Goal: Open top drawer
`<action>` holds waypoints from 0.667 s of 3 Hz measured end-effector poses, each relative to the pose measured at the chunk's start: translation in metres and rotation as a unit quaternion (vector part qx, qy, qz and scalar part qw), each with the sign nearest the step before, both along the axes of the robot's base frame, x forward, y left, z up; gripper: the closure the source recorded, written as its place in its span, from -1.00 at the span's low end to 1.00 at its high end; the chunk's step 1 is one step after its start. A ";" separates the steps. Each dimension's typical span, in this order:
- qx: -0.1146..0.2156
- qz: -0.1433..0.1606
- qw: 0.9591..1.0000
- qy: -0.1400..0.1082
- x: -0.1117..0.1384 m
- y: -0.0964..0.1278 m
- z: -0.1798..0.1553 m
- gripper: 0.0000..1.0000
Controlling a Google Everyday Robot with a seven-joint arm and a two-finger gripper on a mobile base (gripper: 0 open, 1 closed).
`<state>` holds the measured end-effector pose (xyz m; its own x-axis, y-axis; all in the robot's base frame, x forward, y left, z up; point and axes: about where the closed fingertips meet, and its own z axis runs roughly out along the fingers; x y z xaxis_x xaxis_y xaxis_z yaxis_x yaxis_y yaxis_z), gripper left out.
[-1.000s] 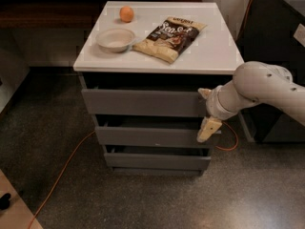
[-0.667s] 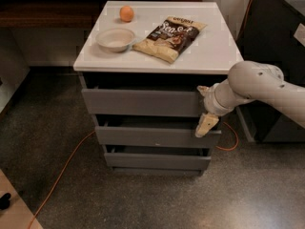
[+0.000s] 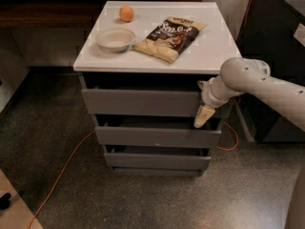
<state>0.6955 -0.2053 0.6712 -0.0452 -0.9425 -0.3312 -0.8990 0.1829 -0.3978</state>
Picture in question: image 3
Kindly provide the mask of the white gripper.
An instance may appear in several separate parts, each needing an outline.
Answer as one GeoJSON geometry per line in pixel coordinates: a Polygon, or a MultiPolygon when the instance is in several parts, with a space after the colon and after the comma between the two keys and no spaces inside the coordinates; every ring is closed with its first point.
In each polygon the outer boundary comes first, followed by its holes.
{"type": "Polygon", "coordinates": [[[227,100],[218,99],[212,92],[213,79],[209,81],[197,81],[197,85],[201,90],[201,99],[205,104],[200,105],[194,120],[194,127],[201,128],[215,113],[214,108],[220,108],[227,103],[227,100]]]}

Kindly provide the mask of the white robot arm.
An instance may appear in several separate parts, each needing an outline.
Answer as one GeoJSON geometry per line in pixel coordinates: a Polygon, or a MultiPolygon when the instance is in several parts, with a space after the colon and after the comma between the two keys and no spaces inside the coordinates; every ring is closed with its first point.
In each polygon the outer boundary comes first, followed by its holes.
{"type": "Polygon", "coordinates": [[[272,77],[270,73],[269,65],[261,60],[227,59],[217,77],[197,82],[202,103],[194,127],[201,128],[231,98],[251,94],[305,131],[305,87],[272,77]]]}

